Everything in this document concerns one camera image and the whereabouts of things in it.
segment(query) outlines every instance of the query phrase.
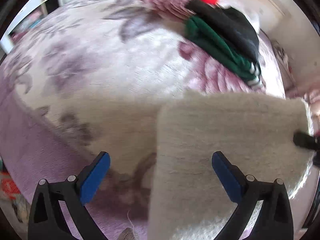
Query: bed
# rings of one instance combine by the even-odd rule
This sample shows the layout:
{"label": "bed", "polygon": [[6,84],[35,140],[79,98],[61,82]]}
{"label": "bed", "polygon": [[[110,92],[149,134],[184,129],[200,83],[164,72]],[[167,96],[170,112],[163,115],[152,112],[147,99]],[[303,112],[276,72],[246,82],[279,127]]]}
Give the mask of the bed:
{"label": "bed", "polygon": [[[190,90],[284,98],[267,36],[259,34],[266,85],[253,91],[183,38],[183,21],[192,14],[184,8],[188,1],[73,0],[6,57],[0,66],[0,153],[21,201],[31,203],[40,179],[65,180],[105,150],[111,170],[87,209],[110,240],[131,223],[146,239],[161,106]],[[26,223],[15,230],[26,231]]]}

